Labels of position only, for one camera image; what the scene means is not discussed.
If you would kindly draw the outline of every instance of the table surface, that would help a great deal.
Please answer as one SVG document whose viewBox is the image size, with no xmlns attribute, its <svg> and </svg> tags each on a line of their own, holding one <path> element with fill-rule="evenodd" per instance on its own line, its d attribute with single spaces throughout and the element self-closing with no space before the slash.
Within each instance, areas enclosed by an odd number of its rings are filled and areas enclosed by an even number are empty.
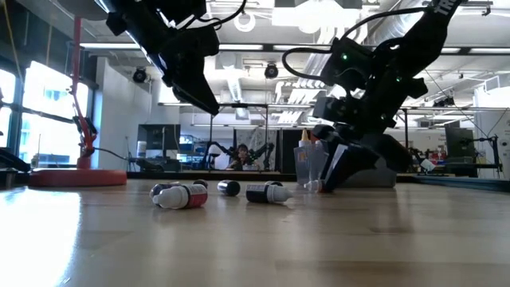
<svg viewBox="0 0 510 287">
<path fill-rule="evenodd" d="M 203 208 L 163 210 L 157 182 L 0 192 L 0 286 L 510 285 L 506 194 L 286 183 L 265 205 L 211 182 Z"/>
</svg>

